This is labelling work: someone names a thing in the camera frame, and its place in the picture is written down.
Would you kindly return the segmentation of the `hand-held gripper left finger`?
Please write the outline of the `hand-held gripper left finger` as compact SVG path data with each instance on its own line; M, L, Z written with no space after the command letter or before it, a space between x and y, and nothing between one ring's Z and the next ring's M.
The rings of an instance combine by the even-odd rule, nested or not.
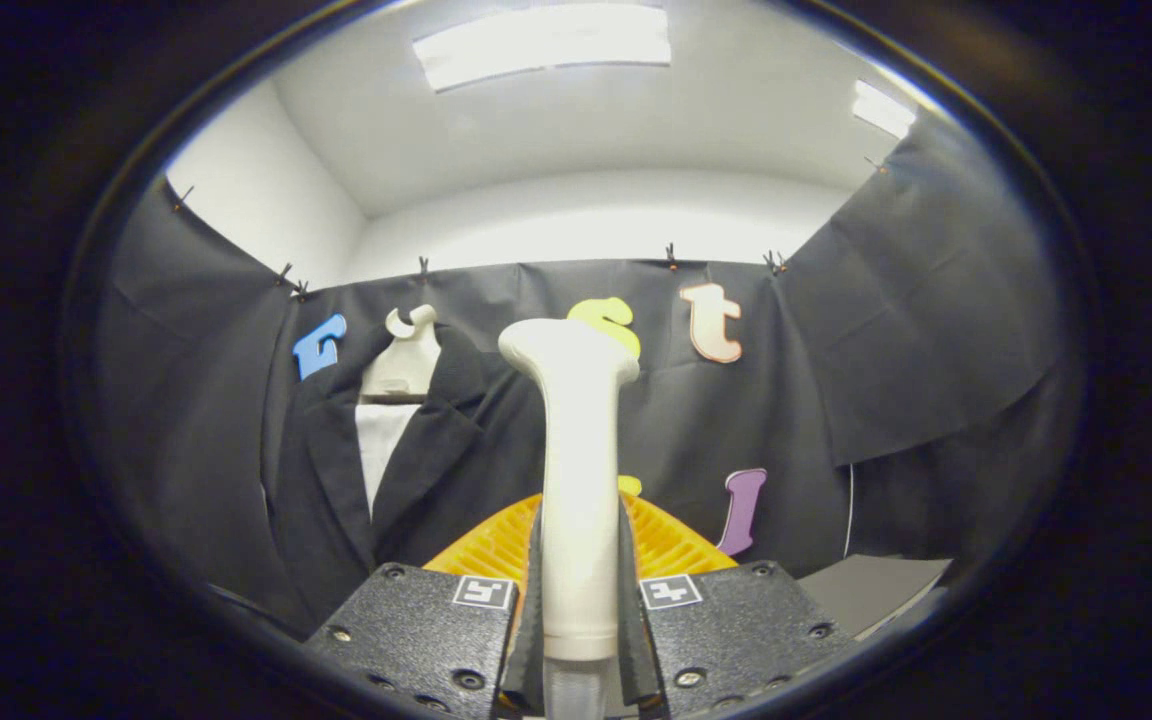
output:
M306 641L353 682L456 719L520 719L538 679L541 498L495 511L426 564L381 564Z

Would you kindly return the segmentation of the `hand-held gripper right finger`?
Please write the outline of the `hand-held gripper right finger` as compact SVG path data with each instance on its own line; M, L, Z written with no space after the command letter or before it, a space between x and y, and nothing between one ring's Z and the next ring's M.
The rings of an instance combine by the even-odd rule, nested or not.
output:
M791 685L854 638L776 562L738 564L623 497L617 674L643 719L698 719Z

